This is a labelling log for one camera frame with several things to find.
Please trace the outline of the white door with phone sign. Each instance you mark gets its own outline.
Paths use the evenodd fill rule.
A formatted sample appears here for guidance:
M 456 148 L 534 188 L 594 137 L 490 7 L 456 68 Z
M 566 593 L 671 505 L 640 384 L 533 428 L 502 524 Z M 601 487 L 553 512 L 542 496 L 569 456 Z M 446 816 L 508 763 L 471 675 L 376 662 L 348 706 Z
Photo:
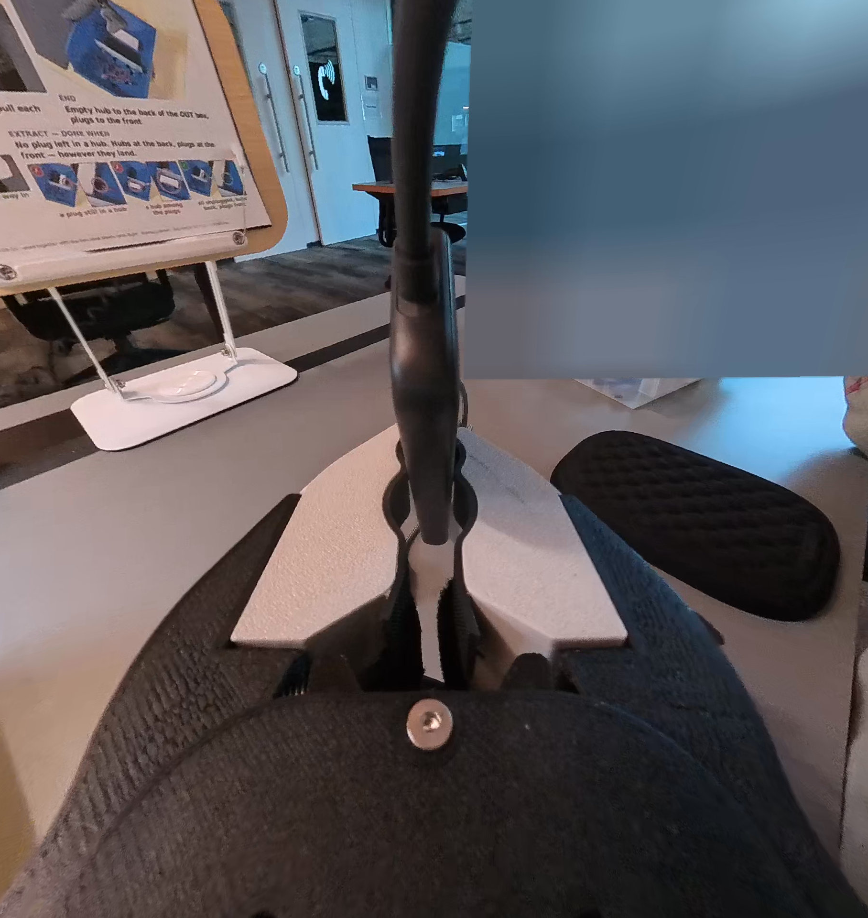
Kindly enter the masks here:
M 392 135 L 390 2 L 275 2 L 314 240 L 368 236 L 377 205 L 369 137 Z

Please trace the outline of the black USB cable plug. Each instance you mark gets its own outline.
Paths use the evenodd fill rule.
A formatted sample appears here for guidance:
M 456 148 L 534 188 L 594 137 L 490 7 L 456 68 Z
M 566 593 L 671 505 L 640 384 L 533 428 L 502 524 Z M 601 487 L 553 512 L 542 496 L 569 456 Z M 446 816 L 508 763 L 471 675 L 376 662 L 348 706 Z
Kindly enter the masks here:
M 390 377 L 394 417 L 421 539 L 449 538 L 460 419 L 460 348 L 451 239 L 430 223 L 394 250 Z

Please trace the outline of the plain white door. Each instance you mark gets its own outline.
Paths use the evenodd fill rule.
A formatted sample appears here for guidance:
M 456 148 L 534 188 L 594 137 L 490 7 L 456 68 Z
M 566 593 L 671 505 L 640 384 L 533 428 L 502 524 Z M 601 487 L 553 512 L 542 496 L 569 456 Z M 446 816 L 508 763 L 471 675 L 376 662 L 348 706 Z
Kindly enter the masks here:
M 287 226 L 261 257 L 279 257 L 320 242 L 277 5 L 221 1 L 246 69 L 271 161 L 287 207 Z

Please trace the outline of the black office chair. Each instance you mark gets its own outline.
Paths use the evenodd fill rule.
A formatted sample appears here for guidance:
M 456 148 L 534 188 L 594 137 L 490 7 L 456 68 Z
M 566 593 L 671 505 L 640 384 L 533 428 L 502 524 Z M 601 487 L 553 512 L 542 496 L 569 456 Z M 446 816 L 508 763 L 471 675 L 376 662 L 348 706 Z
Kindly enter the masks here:
M 374 175 L 373 190 L 365 191 L 378 203 L 378 226 L 376 236 L 385 248 L 394 246 L 396 225 L 394 211 L 392 140 L 388 137 L 368 137 L 371 166 Z M 435 182 L 430 192 L 430 214 L 438 218 L 433 224 L 448 235 L 452 243 L 462 241 L 466 236 L 463 225 L 447 220 L 448 216 L 467 212 L 467 181 Z

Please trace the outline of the black mesh wrist rest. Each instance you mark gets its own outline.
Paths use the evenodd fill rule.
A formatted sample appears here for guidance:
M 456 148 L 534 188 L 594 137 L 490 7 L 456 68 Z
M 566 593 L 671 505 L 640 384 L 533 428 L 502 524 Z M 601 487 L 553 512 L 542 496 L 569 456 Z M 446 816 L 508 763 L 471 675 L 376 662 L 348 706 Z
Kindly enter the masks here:
M 769 621 L 818 617 L 841 546 L 829 518 L 761 476 L 645 434 L 579 442 L 551 483 L 578 499 L 650 565 Z

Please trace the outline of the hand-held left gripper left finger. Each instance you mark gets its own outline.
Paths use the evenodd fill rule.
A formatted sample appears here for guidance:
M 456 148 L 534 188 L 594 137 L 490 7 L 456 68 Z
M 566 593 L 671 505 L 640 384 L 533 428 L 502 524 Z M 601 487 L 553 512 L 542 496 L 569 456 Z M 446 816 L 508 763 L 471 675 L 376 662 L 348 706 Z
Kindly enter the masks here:
M 301 493 L 231 641 L 344 658 L 359 685 L 413 690 L 424 676 L 403 524 L 410 496 L 396 426 L 361 443 Z

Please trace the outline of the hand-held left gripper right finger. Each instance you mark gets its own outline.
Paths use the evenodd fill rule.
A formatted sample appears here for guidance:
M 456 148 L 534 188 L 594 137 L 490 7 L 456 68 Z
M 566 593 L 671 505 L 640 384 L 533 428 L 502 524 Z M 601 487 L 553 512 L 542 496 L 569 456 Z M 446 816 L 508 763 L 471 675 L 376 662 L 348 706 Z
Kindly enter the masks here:
M 623 647 L 626 626 L 550 482 L 458 430 L 451 571 L 438 601 L 447 688 L 496 686 L 522 655 Z

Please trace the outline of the white folding stand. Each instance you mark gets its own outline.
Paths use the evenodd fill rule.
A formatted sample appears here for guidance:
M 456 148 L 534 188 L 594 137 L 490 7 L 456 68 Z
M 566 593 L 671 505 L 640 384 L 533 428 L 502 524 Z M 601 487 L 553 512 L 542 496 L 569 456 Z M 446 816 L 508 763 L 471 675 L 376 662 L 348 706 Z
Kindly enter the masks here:
M 0 294 L 50 294 L 95 368 L 102 388 L 79 396 L 71 412 L 99 450 L 121 452 L 182 430 L 201 420 L 290 385 L 289 365 L 237 344 L 217 274 L 217 259 L 239 254 L 255 242 L 254 231 L 230 229 L 129 247 L 65 251 L 27 259 L 15 252 L 0 257 Z M 143 269 L 202 263 L 217 306 L 220 351 L 183 358 L 166 369 L 123 381 L 104 369 L 65 305 L 61 285 L 122 281 Z

